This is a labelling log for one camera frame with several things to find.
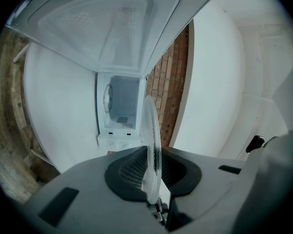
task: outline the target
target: white appliance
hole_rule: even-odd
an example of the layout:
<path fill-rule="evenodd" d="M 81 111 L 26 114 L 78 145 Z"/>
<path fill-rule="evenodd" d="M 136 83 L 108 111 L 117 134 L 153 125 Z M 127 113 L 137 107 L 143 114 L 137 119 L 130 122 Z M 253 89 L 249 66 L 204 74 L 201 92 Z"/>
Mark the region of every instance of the white appliance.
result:
<path fill-rule="evenodd" d="M 7 26 L 96 72 L 94 138 L 106 153 L 141 145 L 147 76 L 207 1 L 24 0 Z"/>

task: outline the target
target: brick wall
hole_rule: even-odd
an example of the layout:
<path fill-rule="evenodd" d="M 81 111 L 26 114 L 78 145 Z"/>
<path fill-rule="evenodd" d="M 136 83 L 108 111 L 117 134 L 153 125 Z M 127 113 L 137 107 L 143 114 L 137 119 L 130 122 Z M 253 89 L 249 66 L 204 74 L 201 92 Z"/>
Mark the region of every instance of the brick wall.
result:
<path fill-rule="evenodd" d="M 179 112 L 188 61 L 188 26 L 171 44 L 149 74 L 146 95 L 151 95 L 161 129 L 162 146 L 168 146 Z"/>

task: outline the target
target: open lid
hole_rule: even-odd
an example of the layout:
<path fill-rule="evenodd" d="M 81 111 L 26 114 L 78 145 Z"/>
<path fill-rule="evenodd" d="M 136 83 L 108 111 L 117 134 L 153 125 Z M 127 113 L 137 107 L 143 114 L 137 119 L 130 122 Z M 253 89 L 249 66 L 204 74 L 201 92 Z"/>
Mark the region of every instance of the open lid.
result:
<path fill-rule="evenodd" d="M 7 26 L 89 70 L 145 77 L 207 1 L 24 0 Z"/>
<path fill-rule="evenodd" d="M 147 96 L 143 103 L 141 119 L 141 141 L 147 146 L 147 169 L 142 181 L 142 191 L 150 204 L 158 200 L 162 179 L 162 149 L 160 126 L 154 101 Z"/>

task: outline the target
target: wooden floor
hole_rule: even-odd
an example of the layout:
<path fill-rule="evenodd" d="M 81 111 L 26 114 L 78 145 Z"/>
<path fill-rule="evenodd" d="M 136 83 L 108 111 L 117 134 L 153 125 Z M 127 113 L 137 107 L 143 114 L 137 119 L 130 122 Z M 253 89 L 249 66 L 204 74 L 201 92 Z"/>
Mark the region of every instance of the wooden floor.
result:
<path fill-rule="evenodd" d="M 23 96 L 24 57 L 12 60 L 28 39 L 3 29 L 0 36 L 0 184 L 10 197 L 28 200 L 59 172 L 35 156 L 44 155 L 33 133 Z M 149 76 L 147 93 L 158 110 L 162 145 L 168 146 L 178 115 L 188 56 L 188 28 L 163 55 Z"/>

